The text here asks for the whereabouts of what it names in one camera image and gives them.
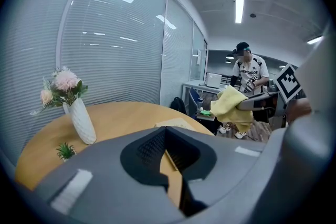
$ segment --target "white box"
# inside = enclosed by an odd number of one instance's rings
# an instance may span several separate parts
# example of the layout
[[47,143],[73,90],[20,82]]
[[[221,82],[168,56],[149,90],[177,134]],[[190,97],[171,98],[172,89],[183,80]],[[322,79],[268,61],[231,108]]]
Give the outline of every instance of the white box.
[[205,84],[207,85],[207,87],[219,88],[221,86],[220,85],[220,80],[221,79],[222,79],[222,75],[208,73],[206,75],[206,82],[205,82]]

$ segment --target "black backpack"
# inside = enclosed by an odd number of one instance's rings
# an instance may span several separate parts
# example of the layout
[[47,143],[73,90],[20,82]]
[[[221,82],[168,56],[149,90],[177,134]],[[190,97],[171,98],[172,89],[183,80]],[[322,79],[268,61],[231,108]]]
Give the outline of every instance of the black backpack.
[[184,106],[184,102],[181,98],[179,97],[175,97],[173,102],[171,103],[170,105],[170,108],[171,109],[174,109],[174,110],[177,110],[177,111],[180,111],[181,113],[183,114],[186,114],[187,115],[187,112],[185,111],[185,106]]

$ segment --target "flower arrangement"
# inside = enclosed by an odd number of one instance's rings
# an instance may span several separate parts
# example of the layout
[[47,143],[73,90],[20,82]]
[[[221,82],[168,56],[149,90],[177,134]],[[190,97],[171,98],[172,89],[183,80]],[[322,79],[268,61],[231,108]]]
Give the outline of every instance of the flower arrangement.
[[58,151],[57,156],[66,161],[76,154],[73,146],[69,146],[68,143],[60,144],[56,149]]
[[43,90],[41,90],[40,99],[42,107],[39,110],[31,111],[31,115],[36,115],[46,108],[54,106],[72,105],[77,98],[88,90],[81,79],[67,67],[56,69],[52,73],[52,81],[43,78]]

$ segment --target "small succulent plant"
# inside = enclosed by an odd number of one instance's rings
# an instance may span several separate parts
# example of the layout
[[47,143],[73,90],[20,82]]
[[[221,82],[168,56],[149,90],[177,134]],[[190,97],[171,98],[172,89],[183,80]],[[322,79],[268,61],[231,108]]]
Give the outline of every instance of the small succulent plant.
[[68,143],[60,144],[56,149],[58,151],[57,156],[61,159],[67,160],[76,154],[73,146],[69,146]]

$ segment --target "black cap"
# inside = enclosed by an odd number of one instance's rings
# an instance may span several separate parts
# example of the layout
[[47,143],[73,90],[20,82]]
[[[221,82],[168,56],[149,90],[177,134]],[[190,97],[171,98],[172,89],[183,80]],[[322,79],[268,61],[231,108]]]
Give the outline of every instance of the black cap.
[[232,51],[233,54],[242,54],[244,50],[249,50],[249,44],[246,42],[239,43],[236,48]]

